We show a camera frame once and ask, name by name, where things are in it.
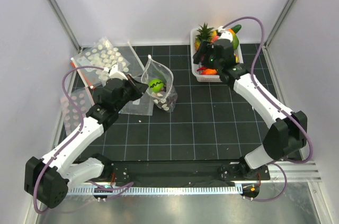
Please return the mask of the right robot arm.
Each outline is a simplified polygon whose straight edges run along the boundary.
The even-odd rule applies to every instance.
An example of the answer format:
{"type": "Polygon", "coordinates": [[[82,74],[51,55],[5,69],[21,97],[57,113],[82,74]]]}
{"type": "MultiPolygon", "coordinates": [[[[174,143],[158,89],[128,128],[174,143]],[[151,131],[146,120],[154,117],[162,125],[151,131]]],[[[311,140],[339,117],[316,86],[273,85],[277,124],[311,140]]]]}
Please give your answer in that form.
{"type": "Polygon", "coordinates": [[[243,97],[269,129],[263,143],[240,158],[238,172],[243,179],[252,179],[259,168],[306,146],[306,115],[279,102],[244,64],[237,62],[230,40],[203,41],[193,63],[216,70],[220,80],[243,97]]]}

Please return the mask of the white-dotted zip bag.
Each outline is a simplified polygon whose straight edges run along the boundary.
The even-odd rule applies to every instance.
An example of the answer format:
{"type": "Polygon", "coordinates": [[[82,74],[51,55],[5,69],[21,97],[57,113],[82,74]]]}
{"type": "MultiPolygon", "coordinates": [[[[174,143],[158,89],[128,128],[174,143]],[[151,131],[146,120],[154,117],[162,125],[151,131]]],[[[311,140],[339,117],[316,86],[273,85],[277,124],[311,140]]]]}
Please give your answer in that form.
{"type": "Polygon", "coordinates": [[[178,94],[174,87],[174,75],[168,67],[148,55],[141,82],[148,85],[146,93],[159,109],[168,113],[174,111],[178,94]]]}

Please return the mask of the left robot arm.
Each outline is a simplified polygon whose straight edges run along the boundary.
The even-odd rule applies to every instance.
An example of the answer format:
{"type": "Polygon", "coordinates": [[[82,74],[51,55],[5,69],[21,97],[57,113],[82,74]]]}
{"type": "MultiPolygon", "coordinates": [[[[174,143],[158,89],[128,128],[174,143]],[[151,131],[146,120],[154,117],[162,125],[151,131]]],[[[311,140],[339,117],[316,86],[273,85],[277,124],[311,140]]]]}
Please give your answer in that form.
{"type": "Polygon", "coordinates": [[[25,165],[24,190],[33,196],[33,206],[41,213],[38,203],[47,208],[58,206],[68,191],[97,178],[101,182],[112,176],[111,161],[95,154],[80,164],[76,158],[104,134],[119,117],[120,110],[131,101],[140,99],[148,85],[130,75],[118,73],[97,90],[95,104],[81,118],[77,128],[57,147],[41,158],[31,157],[25,165]]]}

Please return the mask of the orange green toy mango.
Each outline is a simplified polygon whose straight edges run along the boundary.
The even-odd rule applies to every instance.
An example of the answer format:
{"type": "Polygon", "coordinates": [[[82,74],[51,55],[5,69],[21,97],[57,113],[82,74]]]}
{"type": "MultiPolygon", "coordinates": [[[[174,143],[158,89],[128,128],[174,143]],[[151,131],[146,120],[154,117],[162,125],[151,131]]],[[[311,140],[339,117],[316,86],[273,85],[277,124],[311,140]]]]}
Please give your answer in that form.
{"type": "Polygon", "coordinates": [[[239,39],[238,36],[236,35],[235,31],[232,29],[228,29],[228,31],[231,33],[232,35],[232,44],[233,44],[233,49],[237,50],[238,46],[239,46],[239,39]]]}

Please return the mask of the green toy watermelon ball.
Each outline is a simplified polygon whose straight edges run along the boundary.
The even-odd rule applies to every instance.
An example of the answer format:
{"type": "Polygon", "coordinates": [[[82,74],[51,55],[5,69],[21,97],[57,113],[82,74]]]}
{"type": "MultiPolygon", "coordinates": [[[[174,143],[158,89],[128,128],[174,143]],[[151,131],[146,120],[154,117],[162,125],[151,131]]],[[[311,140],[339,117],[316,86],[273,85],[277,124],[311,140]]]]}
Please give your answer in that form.
{"type": "Polygon", "coordinates": [[[160,79],[153,79],[148,85],[154,93],[162,92],[165,88],[164,82],[160,79]]]}

